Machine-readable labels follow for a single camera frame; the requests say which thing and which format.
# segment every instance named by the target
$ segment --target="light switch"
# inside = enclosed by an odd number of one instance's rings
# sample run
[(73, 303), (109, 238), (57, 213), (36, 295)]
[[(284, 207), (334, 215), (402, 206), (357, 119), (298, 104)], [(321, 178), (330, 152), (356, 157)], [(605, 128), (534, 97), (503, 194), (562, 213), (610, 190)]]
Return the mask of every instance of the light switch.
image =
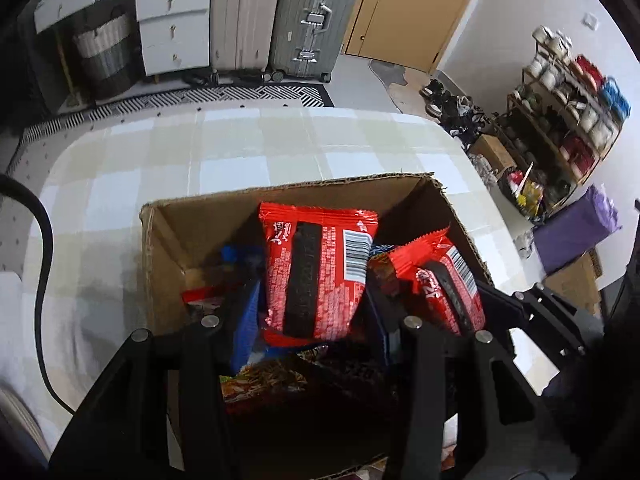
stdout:
[(598, 30), (598, 25), (600, 25), (600, 22), (593, 14), (587, 12), (582, 19), (582, 24), (585, 27), (589, 27), (591, 30)]

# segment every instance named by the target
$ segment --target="black and white rug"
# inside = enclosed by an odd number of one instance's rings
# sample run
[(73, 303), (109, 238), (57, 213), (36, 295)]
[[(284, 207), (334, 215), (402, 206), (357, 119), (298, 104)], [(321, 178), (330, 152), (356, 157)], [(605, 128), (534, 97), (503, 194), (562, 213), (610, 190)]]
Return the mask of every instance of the black and white rug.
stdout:
[(75, 128), (85, 122), (95, 122), (107, 118), (126, 116), (142, 110), (154, 110), (175, 105), (210, 103), (237, 100), (290, 100), (302, 102), (304, 107), (333, 107), (324, 85), (315, 83), (267, 83), (261, 85), (238, 86), (223, 84), (211, 87), (197, 87), (155, 94), (136, 96), (114, 101), (95, 108), (59, 115), (25, 128), (21, 144), (50, 136), (60, 130)]

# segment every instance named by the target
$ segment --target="wooden door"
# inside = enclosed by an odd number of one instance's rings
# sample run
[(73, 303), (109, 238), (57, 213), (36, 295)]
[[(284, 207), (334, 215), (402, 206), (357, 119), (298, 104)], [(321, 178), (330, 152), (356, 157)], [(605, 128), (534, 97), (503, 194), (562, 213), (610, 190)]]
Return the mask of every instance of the wooden door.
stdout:
[(347, 54), (428, 72), (468, 0), (363, 0)]

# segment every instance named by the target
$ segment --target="suitcase handle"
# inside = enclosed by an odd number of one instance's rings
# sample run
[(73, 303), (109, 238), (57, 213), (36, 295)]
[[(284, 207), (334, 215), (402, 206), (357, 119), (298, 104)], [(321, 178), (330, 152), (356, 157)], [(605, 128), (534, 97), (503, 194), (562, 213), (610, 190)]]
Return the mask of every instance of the suitcase handle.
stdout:
[(334, 15), (334, 12), (327, 7), (325, 4), (322, 4), (320, 6), (320, 10), (324, 10), (325, 12), (325, 19), (324, 21), (322, 21), (322, 28), (317, 28), (315, 30), (316, 34), (320, 34), (321, 32), (326, 32), (327, 29), (329, 28), (329, 25), (331, 25), (331, 18)]

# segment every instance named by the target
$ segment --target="checkered tablecloth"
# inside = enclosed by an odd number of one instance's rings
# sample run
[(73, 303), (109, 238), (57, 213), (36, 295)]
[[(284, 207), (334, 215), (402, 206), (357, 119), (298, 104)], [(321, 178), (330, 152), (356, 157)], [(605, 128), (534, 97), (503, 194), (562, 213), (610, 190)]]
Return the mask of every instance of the checkered tablecloth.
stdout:
[[(437, 124), (402, 114), (340, 108), (201, 110), (93, 131), (56, 134), (30, 146), (30, 160), (56, 156), (40, 194), (54, 232), (44, 303), (51, 381), (79, 405), (127, 335), (144, 323), (140, 279), (143, 204), (185, 195), (385, 172), (433, 172), (506, 293), (527, 283), (509, 232), (458, 143)], [(68, 148), (68, 143), (77, 138)], [(28, 182), (28, 168), (15, 177)], [(19, 207), (5, 204), (5, 208)], [(50, 445), (68, 415), (39, 378), (33, 303), (42, 242), (31, 226), (22, 305), (27, 404)]]

